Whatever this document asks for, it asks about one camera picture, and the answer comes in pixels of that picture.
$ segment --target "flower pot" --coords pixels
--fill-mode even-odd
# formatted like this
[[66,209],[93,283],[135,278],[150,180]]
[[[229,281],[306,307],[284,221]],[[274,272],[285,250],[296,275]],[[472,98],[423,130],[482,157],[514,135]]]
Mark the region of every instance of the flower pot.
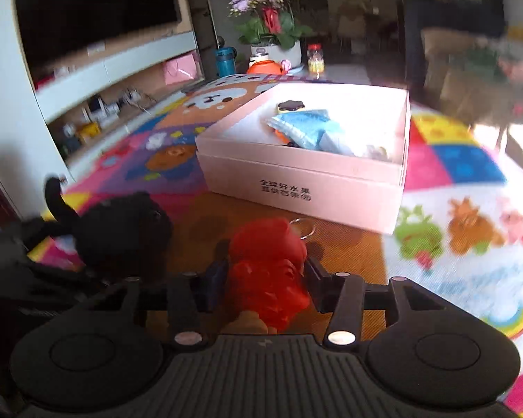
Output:
[[276,63],[281,63],[282,60],[289,60],[291,67],[297,67],[302,61],[302,52],[300,50],[300,41],[296,41],[294,46],[288,50],[283,50],[281,46],[250,46],[252,56],[258,52],[258,49],[265,49],[269,53],[269,59]]

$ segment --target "pink gift bag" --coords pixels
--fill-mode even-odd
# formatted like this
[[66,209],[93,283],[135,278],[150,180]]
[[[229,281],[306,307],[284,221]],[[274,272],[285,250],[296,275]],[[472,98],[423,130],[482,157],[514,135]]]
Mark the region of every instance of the pink gift bag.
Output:
[[181,57],[173,58],[173,60],[165,61],[163,71],[165,73],[166,85],[195,79],[197,77],[197,67],[194,54],[187,53]]

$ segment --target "colorful play mat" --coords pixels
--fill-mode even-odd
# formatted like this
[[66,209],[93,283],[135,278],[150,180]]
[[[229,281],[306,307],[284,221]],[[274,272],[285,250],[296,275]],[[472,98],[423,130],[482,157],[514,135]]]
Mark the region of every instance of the colorful play mat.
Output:
[[[82,212],[113,195],[147,191],[176,223],[168,269],[205,267],[240,224],[295,215],[207,192],[195,136],[289,80],[296,78],[235,75],[209,83],[105,153],[66,201]],[[368,282],[411,278],[506,334],[522,357],[522,375],[506,403],[523,415],[523,171],[478,145],[454,119],[417,106],[411,112],[405,193],[393,235],[314,219],[308,252],[328,270]],[[66,269],[79,265],[65,240],[44,242],[33,257]],[[309,309],[291,331],[319,335],[327,320]],[[381,328],[382,316],[371,314],[363,337]]]

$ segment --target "cardboard box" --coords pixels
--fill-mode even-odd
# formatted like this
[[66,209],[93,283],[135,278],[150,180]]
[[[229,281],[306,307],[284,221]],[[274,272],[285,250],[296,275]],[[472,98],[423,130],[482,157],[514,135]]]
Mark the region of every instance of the cardboard box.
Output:
[[[389,140],[391,162],[282,146],[267,124],[276,107],[301,100],[325,108],[347,131]],[[337,223],[391,234],[409,147],[406,90],[331,83],[282,83],[196,138],[209,190]]]

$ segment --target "blue thermos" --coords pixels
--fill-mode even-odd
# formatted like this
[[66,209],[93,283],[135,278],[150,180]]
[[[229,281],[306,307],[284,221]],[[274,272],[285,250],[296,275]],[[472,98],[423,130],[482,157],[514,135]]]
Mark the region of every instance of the blue thermos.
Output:
[[221,47],[215,50],[217,57],[217,71],[219,77],[226,77],[227,75],[236,74],[236,66],[234,59],[236,58],[236,49],[234,47]]

